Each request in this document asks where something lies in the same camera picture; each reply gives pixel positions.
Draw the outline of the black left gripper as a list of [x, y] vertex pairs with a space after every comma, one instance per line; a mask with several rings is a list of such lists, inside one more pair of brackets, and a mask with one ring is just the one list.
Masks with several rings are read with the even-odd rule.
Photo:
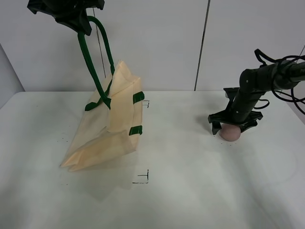
[[27, 8], [34, 14], [42, 12], [59, 21], [69, 21], [76, 32], [91, 35], [92, 28], [87, 17], [87, 8], [103, 10], [104, 0], [30, 0]]

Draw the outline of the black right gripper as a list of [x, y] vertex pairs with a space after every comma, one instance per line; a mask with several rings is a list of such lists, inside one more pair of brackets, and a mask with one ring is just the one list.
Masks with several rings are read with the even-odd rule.
[[245, 93], [237, 87], [224, 88], [224, 91], [229, 99], [227, 107], [223, 111], [208, 116], [209, 123], [212, 123], [212, 134], [216, 135], [222, 130], [221, 123], [239, 125], [241, 133], [256, 127], [257, 123], [251, 122], [261, 120], [263, 115], [253, 110], [263, 93]]

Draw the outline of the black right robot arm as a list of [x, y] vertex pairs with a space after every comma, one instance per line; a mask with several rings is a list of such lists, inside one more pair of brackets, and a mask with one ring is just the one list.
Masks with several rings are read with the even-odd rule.
[[263, 115], [254, 111], [254, 107], [266, 92], [293, 89], [304, 80], [304, 62], [284, 61], [244, 70], [239, 79], [240, 87], [224, 88], [229, 99], [226, 109], [208, 116], [212, 134], [222, 129], [221, 124], [235, 125], [241, 132], [257, 126], [257, 120], [261, 120]]

